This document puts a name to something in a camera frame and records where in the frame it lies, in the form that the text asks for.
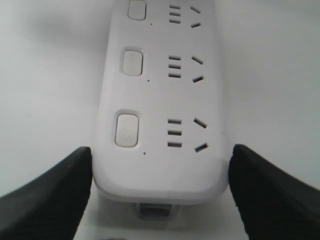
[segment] power strip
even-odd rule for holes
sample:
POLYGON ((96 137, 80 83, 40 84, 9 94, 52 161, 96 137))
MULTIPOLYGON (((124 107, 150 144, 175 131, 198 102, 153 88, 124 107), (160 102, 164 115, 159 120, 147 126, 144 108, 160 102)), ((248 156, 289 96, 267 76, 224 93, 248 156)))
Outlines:
POLYGON ((93 147, 100 192, 191 205, 228 184, 213 0, 117 0, 93 147))

